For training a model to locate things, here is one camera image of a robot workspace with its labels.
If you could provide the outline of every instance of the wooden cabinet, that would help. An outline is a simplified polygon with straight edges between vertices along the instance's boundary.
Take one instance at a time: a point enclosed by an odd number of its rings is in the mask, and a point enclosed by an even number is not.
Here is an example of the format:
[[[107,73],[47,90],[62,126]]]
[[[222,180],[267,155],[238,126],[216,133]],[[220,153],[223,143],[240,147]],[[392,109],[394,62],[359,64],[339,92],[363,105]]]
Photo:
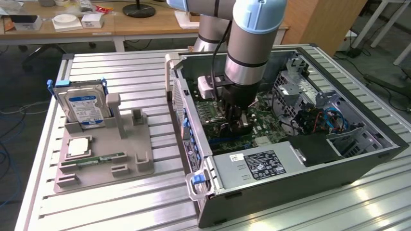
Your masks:
[[[334,55],[367,0],[288,0],[283,44],[315,43]]]

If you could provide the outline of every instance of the paper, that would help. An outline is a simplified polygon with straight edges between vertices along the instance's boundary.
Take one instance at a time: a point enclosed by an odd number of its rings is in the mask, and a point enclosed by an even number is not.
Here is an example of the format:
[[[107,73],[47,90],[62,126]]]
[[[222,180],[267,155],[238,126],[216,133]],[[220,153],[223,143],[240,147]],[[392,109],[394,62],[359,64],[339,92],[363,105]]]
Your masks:
[[[19,14],[24,2],[0,1],[0,15]]]
[[[188,15],[187,15],[186,12],[175,11],[174,15],[175,15],[175,18],[179,22],[179,26],[183,29],[198,29],[200,27],[200,23],[190,21]]]

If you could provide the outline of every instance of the white table leg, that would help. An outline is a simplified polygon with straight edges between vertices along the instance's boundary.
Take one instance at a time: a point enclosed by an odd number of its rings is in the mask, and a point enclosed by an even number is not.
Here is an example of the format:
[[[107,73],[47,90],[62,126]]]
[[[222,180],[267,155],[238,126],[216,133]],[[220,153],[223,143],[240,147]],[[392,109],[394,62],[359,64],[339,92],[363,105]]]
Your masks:
[[[388,2],[386,0],[383,0],[383,2],[380,3],[376,11],[374,12],[374,15],[371,16],[363,30],[360,31],[360,34],[358,36],[358,38],[355,39],[354,41],[354,44],[352,44],[352,48],[356,48],[360,44],[360,41],[362,39],[366,37],[366,34],[371,28],[371,26],[374,25],[375,21],[376,21],[376,18],[379,17],[380,13],[383,12],[386,6],[387,6]]]
[[[386,24],[383,30],[378,34],[376,39],[374,40],[371,47],[375,48],[380,40],[383,39],[386,33],[388,32],[390,28],[392,27],[394,23],[396,22],[398,18],[400,17],[402,13],[404,12],[407,6],[410,5],[410,1],[404,2],[403,6],[398,9],[395,14],[392,15],[388,23]]]
[[[396,58],[396,60],[394,61],[395,66],[398,66],[400,64],[400,62],[404,60],[404,58],[407,57],[410,52],[411,52],[411,43],[407,46],[407,48],[404,49],[404,51],[402,52],[402,54],[399,55],[399,57]]]
[[[275,45],[282,45],[284,34],[286,34],[286,30],[279,29],[276,32],[275,40],[274,40]]]
[[[124,36],[115,36],[114,37],[116,52],[124,52]]]

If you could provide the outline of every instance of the sticker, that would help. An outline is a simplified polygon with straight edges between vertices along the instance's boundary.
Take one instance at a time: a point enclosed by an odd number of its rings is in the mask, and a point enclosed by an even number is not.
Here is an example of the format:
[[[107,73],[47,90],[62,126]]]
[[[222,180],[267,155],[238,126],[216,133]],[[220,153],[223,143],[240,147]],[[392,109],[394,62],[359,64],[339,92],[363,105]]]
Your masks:
[[[75,111],[79,123],[84,125],[95,125],[103,122],[103,114],[100,108],[96,107],[96,96],[72,97],[68,101]]]
[[[100,157],[100,161],[104,161],[104,160],[111,160],[112,159],[112,157],[111,156],[106,156],[106,157]]]
[[[111,35],[111,32],[95,32],[92,35]]]
[[[276,157],[274,150],[247,155],[243,157],[256,180],[286,173],[286,169]]]
[[[230,155],[230,159],[231,159],[231,162],[243,160],[244,159],[244,154],[239,153],[239,154]]]
[[[92,161],[88,161],[88,162],[84,162],[84,163],[78,163],[78,166],[95,165],[95,164],[98,164],[98,163],[99,163],[98,160],[92,160]]]

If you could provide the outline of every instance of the red object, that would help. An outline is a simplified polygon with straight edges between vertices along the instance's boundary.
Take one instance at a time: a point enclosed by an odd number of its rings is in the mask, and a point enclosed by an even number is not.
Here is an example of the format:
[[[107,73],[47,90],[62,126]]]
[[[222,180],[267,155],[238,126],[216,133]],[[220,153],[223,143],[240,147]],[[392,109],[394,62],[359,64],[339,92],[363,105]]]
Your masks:
[[[104,13],[104,14],[107,14],[107,13],[110,13],[112,10],[114,10],[114,8],[111,8],[111,7],[103,7],[103,6],[98,6],[96,5],[96,12],[100,12],[100,13]]]
[[[318,115],[316,115],[312,132],[315,132],[315,129],[316,129],[316,122],[319,121],[319,116],[320,116],[322,113],[323,113],[323,112],[319,112]]]

